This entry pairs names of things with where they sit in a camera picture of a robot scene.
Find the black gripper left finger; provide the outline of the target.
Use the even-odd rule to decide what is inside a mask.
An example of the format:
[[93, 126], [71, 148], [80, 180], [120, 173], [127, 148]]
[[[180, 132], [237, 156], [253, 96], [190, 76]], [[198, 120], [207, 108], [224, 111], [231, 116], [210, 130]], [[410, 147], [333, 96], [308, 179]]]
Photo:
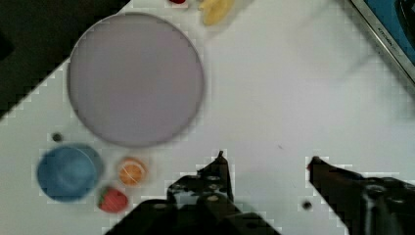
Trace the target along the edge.
[[179, 209], [195, 205], [205, 195], [219, 194], [234, 201], [229, 163], [220, 150], [217, 157], [193, 175], [185, 175], [172, 183], [166, 190], [166, 198]]

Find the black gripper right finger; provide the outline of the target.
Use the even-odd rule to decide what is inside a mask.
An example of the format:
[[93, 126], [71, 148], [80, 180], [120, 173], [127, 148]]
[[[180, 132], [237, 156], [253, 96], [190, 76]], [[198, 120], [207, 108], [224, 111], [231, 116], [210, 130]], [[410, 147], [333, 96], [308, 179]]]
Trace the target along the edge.
[[414, 186], [393, 177], [365, 177], [313, 157], [309, 182], [349, 235], [415, 235]]

